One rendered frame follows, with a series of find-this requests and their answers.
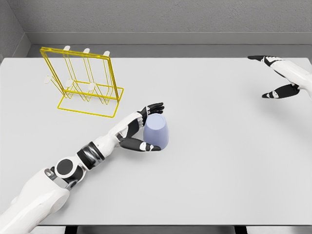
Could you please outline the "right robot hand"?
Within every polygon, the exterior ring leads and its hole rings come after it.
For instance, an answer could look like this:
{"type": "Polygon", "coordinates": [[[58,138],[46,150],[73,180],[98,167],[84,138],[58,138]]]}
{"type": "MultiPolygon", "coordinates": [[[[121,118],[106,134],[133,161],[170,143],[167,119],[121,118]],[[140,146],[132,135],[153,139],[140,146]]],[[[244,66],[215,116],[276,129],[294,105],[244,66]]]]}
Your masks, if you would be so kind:
{"type": "Polygon", "coordinates": [[[289,84],[281,86],[269,93],[264,93],[262,95],[263,98],[288,98],[297,95],[300,90],[305,90],[312,99],[312,73],[290,60],[275,56],[255,55],[248,56],[247,58],[266,64],[277,74],[290,82],[289,84]]]}

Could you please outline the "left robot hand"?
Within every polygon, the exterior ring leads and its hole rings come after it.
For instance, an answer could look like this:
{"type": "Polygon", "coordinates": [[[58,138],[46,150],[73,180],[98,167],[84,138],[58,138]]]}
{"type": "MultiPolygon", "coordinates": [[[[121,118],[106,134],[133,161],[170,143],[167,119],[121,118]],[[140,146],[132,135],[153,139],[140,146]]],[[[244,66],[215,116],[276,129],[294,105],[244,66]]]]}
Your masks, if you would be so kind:
{"type": "Polygon", "coordinates": [[[109,131],[109,134],[117,140],[117,145],[121,148],[138,152],[160,151],[159,146],[133,138],[133,136],[145,126],[148,116],[162,114],[163,110],[163,102],[145,106],[142,110],[133,112],[124,118],[109,131]]]}

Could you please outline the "lavender cup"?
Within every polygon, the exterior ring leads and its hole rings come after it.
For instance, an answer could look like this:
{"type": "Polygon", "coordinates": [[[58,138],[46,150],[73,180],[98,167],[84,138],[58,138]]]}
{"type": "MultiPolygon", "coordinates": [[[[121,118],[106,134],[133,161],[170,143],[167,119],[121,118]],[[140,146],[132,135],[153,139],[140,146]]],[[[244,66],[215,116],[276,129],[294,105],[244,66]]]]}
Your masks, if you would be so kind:
{"type": "Polygon", "coordinates": [[[161,114],[151,114],[147,117],[143,130],[145,142],[160,147],[162,150],[168,145],[169,130],[166,119],[161,114]]]}

